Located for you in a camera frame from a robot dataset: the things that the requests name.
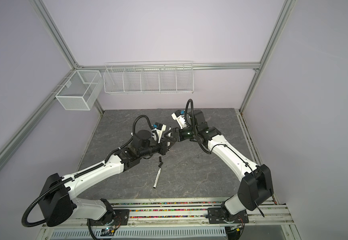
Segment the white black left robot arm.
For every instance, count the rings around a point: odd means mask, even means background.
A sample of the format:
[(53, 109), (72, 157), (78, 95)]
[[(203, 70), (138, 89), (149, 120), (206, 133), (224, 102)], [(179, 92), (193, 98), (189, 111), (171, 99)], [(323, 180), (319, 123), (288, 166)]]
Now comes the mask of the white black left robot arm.
[(95, 220), (103, 225), (112, 223), (116, 214), (108, 200), (84, 200), (79, 195), (138, 165), (141, 159), (149, 159), (154, 154), (165, 155), (176, 142), (176, 133), (177, 129), (167, 129), (164, 124), (152, 124), (146, 115), (138, 116), (133, 123), (131, 138), (111, 151), (103, 161), (65, 176), (50, 175), (40, 195), (25, 210), (22, 225), (27, 228), (43, 224), (55, 227), (69, 219)]

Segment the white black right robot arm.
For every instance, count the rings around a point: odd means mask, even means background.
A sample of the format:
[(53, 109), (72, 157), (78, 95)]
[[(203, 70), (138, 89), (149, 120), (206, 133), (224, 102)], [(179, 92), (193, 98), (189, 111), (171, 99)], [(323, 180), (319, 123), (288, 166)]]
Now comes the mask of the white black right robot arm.
[(206, 154), (215, 154), (237, 176), (240, 181), (238, 191), (221, 204), (218, 220), (232, 223), (241, 212), (253, 211), (273, 196), (271, 171), (265, 164), (246, 158), (233, 147), (215, 127), (210, 127), (201, 110), (193, 108), (189, 99), (184, 110), (176, 110), (172, 118), (178, 127), (166, 134), (174, 142), (189, 140), (196, 142)]

